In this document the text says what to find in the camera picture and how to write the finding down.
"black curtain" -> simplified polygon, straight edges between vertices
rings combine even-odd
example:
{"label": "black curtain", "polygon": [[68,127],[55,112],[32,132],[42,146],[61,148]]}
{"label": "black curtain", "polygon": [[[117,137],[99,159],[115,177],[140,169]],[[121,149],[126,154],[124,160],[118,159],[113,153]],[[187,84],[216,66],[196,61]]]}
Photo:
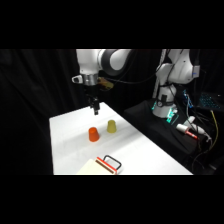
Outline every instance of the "black curtain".
{"label": "black curtain", "polygon": [[76,50],[0,50],[1,174],[53,174],[49,118],[87,106]]}
{"label": "black curtain", "polygon": [[[148,78],[160,55],[161,49],[138,49],[122,80]],[[224,50],[202,50],[202,68],[207,71],[204,89],[223,93],[223,60]],[[49,118],[88,106],[83,87],[71,82],[78,74],[75,49],[0,50],[1,174],[53,174]],[[99,97],[122,115],[152,97],[155,80],[118,83]]]}

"white table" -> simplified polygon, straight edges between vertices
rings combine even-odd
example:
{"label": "white table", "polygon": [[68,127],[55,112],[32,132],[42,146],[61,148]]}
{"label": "white table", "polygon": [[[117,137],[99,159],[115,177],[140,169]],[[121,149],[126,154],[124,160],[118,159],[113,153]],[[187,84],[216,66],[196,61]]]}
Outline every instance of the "white table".
{"label": "white table", "polygon": [[[88,107],[50,119],[55,175],[75,175],[89,159],[105,155],[122,163],[119,175],[191,175],[105,103],[100,107],[98,116]],[[107,132],[109,120],[116,121],[117,133]],[[91,127],[98,129],[98,142],[89,141]]]}

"table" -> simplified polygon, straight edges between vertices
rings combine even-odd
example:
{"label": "table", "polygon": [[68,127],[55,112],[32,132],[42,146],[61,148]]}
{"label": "table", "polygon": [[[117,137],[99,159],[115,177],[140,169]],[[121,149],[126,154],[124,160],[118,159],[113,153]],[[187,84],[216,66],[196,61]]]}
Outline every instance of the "table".
{"label": "table", "polygon": [[[179,117],[176,121],[174,120],[174,123],[173,121],[167,123],[166,119],[153,115],[151,108],[154,102],[155,100],[143,101],[139,105],[127,109],[124,112],[124,118],[180,164],[186,164],[190,156],[196,152],[197,141],[177,131],[176,126],[183,124],[187,117],[179,112]],[[205,144],[208,145],[204,135],[199,135],[199,138],[203,148],[206,146]]]}
{"label": "table", "polygon": [[[119,175],[191,175],[105,103],[100,107],[98,116],[84,108],[50,119],[55,175],[75,175],[89,159],[103,159],[105,155],[122,163]],[[116,121],[115,134],[107,132],[109,120]],[[98,142],[89,141],[91,127],[98,129]]]}

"yellow cup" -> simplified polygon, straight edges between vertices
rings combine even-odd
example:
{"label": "yellow cup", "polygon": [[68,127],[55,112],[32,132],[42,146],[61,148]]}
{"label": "yellow cup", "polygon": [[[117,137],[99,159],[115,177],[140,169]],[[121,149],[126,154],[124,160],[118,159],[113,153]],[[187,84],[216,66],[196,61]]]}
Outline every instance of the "yellow cup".
{"label": "yellow cup", "polygon": [[117,132],[117,127],[116,127],[115,121],[113,121],[113,120],[108,121],[107,132],[109,132],[111,134]]}

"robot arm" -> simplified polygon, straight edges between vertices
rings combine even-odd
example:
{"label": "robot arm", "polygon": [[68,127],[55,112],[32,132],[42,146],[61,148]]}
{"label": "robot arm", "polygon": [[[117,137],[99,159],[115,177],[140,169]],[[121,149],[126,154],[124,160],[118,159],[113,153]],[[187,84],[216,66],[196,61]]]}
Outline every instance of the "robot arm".
{"label": "robot arm", "polygon": [[74,83],[85,86],[90,107],[95,115],[100,110],[98,99],[98,74],[100,70],[110,76],[121,74],[128,63],[133,49],[77,49],[80,75],[73,77]]}
{"label": "robot arm", "polygon": [[159,94],[153,114],[160,118],[167,118],[170,109],[174,107],[176,84],[188,84],[200,74],[199,60],[194,65],[190,60],[190,49],[171,49],[168,56],[171,63],[163,64],[157,72],[159,80]]}

